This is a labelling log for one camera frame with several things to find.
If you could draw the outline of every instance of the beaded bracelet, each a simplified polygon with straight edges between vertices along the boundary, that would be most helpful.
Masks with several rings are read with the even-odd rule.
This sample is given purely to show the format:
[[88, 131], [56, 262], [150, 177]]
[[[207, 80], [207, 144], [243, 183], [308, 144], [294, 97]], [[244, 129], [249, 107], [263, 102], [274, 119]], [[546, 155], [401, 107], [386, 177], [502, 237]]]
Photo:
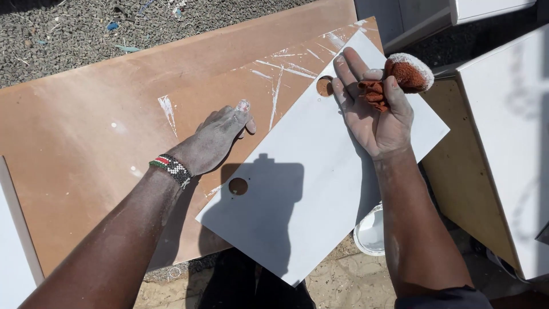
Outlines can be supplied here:
[[185, 186], [191, 181], [192, 176], [189, 171], [169, 154], [161, 154], [156, 159], [150, 161], [149, 164], [161, 167], [168, 171], [177, 183], [179, 183], [182, 189], [185, 189]]

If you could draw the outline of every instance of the left hand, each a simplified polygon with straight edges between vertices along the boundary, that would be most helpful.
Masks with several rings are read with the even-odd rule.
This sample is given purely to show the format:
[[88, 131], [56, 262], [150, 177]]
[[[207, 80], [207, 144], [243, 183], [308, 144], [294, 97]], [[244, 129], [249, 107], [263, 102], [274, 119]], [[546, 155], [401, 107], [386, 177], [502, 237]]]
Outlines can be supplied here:
[[212, 112], [194, 135], [167, 154], [175, 157], [193, 176], [213, 170], [225, 159], [236, 137], [244, 137], [244, 127], [250, 134], [255, 133], [254, 118], [249, 111], [250, 103], [242, 100], [236, 108], [225, 106]]

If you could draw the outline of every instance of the gravel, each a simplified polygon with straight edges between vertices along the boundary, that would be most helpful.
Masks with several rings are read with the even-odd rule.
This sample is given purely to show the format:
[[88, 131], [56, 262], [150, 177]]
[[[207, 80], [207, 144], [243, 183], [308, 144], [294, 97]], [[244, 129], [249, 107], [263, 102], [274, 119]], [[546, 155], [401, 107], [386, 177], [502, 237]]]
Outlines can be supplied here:
[[[312, 1], [188, 0], [178, 16], [172, 11], [181, 0], [152, 0], [142, 14], [148, 0], [36, 0], [27, 11], [7, 11], [6, 3], [17, 1], [6, 0], [0, 11], [0, 88], [126, 53], [115, 45], [151, 48]], [[39, 7], [46, 2], [48, 7]], [[133, 15], [135, 21], [127, 20]], [[119, 27], [109, 31], [114, 18], [121, 19]]]

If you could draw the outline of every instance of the white paint can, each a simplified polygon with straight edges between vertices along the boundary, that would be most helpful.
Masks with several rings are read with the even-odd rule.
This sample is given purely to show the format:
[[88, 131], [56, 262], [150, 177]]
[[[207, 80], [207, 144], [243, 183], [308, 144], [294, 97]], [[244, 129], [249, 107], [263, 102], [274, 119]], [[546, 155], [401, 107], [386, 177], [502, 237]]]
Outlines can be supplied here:
[[379, 204], [355, 226], [352, 232], [358, 249], [367, 255], [385, 255], [383, 205]]

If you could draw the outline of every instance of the circular hole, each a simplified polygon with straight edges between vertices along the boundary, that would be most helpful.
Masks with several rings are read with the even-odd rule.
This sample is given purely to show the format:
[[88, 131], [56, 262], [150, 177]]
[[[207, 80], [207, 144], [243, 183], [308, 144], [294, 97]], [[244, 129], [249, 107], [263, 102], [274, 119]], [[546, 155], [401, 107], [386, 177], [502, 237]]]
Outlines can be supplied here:
[[235, 195], [242, 195], [248, 190], [248, 183], [242, 178], [233, 178], [229, 181], [229, 191]]
[[333, 79], [333, 77], [326, 75], [316, 82], [316, 91], [318, 91], [319, 95], [329, 97], [334, 94], [334, 88], [332, 87]]

